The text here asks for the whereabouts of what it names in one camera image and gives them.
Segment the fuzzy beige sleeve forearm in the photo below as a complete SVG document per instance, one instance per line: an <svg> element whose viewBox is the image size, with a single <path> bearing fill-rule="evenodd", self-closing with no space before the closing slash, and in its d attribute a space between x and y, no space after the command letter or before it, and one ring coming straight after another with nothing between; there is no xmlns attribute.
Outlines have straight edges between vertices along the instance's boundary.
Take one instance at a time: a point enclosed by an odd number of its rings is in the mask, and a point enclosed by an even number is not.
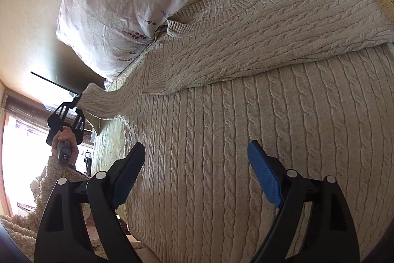
<svg viewBox="0 0 394 263"><path fill-rule="evenodd" d="M9 217L1 215L1 223L18 248L30 261L33 261L34 258L37 232L44 209L58 179L65 177L70 182L88 179L86 175L76 171L74 168L62 167L54 157L49 157L43 172L45 175L39 182L34 211L26 216L15 215Z"/></svg>

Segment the person's left hand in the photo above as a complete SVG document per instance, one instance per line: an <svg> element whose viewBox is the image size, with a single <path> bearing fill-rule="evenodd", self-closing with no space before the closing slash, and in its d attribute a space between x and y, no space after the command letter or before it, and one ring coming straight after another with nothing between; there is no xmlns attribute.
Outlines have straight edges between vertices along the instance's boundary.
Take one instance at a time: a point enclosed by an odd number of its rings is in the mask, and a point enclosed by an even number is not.
<svg viewBox="0 0 394 263"><path fill-rule="evenodd" d="M57 144L59 141L68 141L71 148L71 158L69 160L69 165L75 165L78 158L79 150L75 139L75 135L70 127L64 127L62 131L58 131L54 136L51 144L51 152L54 158L57 158Z"/></svg>

